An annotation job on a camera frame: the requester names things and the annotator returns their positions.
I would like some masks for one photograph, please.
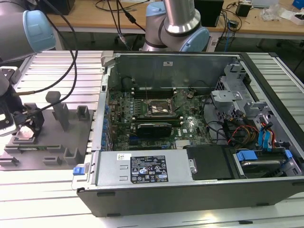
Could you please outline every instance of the motherboard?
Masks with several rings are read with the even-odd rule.
[[[195,91],[110,91],[114,151],[182,149],[210,144],[201,104]]]

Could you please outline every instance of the circuit board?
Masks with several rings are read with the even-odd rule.
[[[200,112],[203,98],[189,90],[176,91],[165,99],[135,99],[131,93],[110,91],[114,151],[182,149],[189,144],[211,144]],[[138,125],[150,123],[172,125],[171,133],[162,138],[139,137]]]

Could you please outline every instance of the power connector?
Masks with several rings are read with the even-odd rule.
[[[238,27],[238,24],[239,23],[236,20],[229,20],[227,25],[229,28],[236,29]]]

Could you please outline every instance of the warning label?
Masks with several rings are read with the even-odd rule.
[[[133,184],[168,182],[165,156],[131,157]]]

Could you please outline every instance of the gray fixture block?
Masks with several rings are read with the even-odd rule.
[[[61,165],[61,159],[58,156],[46,156],[42,162],[45,165]]]
[[[60,100],[61,94],[59,91],[48,91],[46,96],[46,101],[49,103],[55,103]],[[61,102],[53,106],[55,111],[56,119],[61,124],[61,127],[64,131],[67,131],[69,127],[68,114],[67,114],[67,106],[63,106]]]
[[[79,121],[88,121],[90,120],[89,109],[86,105],[80,105],[77,108],[77,116]]]
[[[63,155],[64,160],[67,162],[69,165],[77,165],[80,163],[80,153],[78,148],[75,149],[74,154],[70,152],[68,148],[66,148],[65,154]]]
[[[32,137],[28,140],[22,140],[18,138],[18,136],[14,137],[14,141],[12,141],[12,144],[20,144],[20,145],[25,145],[25,144],[35,144],[36,143],[36,137]]]
[[[66,148],[63,145],[59,145],[58,147],[47,147],[47,151],[50,153],[64,153]]]
[[[0,158],[1,166],[17,166],[19,161],[15,157]]]
[[[4,151],[7,153],[7,154],[11,154],[11,153],[23,153],[22,150],[20,150],[18,147],[4,147]]]
[[[12,144],[14,140],[13,137],[7,145],[12,146],[12,148],[5,148],[5,152],[2,156],[0,156],[0,158],[10,157],[8,154],[11,154],[11,156],[14,156],[17,160],[19,160],[18,166],[1,166],[0,170],[16,171],[73,169],[75,165],[67,163],[64,158],[66,148],[69,149],[73,156],[75,155],[74,151],[76,148],[78,148],[79,155],[76,155],[76,160],[79,162],[77,164],[83,163],[85,160],[93,113],[93,110],[89,110],[89,121],[79,121],[76,109],[69,110],[68,118],[70,126],[65,132],[62,130],[60,123],[54,119],[53,110],[43,111],[45,121],[43,123],[41,133],[37,137],[37,142],[34,144],[35,147],[30,149],[31,145],[20,144],[20,146],[25,148],[18,149],[16,148],[17,145]],[[42,160],[44,160],[44,157],[48,156],[58,156],[61,160],[61,165],[45,165]]]

